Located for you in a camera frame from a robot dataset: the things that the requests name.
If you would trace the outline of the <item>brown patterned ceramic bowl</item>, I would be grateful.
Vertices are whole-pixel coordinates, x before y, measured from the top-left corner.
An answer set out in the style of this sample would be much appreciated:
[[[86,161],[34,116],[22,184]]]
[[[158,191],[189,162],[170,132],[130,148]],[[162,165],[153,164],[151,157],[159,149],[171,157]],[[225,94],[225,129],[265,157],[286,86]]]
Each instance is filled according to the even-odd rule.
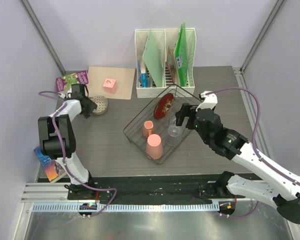
[[[90,99],[97,105],[97,108],[92,111],[94,115],[102,115],[107,111],[109,102],[105,96],[97,95],[90,97]]]

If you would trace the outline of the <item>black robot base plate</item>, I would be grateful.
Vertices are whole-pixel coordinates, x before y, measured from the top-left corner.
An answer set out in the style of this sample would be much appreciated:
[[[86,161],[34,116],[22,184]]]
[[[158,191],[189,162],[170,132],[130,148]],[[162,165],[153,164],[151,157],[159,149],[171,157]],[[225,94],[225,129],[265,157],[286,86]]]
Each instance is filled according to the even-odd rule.
[[[99,200],[118,205],[205,204],[214,199],[233,199],[219,182],[219,175],[148,175],[91,177],[95,191],[82,185],[65,184],[68,200]]]

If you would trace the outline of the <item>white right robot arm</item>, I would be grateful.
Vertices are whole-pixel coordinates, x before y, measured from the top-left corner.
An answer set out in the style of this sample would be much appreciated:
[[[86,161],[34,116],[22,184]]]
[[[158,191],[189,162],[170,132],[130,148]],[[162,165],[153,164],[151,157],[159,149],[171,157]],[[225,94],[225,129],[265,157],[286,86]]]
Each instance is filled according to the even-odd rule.
[[[239,195],[255,199],[275,208],[286,220],[300,224],[300,176],[264,155],[239,132],[224,127],[211,108],[199,109],[184,103],[175,117],[177,126],[188,118],[186,128],[195,130],[217,155],[244,166],[264,180],[258,183],[225,171],[215,184],[220,197]]]

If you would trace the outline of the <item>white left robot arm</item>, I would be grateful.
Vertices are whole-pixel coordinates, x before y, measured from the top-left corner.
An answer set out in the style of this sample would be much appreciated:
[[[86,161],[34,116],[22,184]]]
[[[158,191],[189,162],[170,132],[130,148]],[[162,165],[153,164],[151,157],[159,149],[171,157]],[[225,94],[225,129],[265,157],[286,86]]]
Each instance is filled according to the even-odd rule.
[[[90,172],[83,166],[77,153],[77,143],[72,121],[81,115],[89,118],[97,104],[89,98],[85,84],[72,84],[66,94],[55,92],[59,108],[38,119],[38,136],[41,153],[55,160],[70,178],[72,186],[79,186],[79,194],[90,200],[97,192]]]

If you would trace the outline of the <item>pink plastic tumbler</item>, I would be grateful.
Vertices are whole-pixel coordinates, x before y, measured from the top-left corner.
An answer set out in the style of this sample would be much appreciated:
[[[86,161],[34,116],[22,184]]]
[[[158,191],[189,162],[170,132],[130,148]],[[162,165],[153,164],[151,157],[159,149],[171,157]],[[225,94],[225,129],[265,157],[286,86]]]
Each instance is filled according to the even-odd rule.
[[[151,134],[147,138],[145,152],[153,160],[158,160],[163,155],[162,139],[158,134]]]

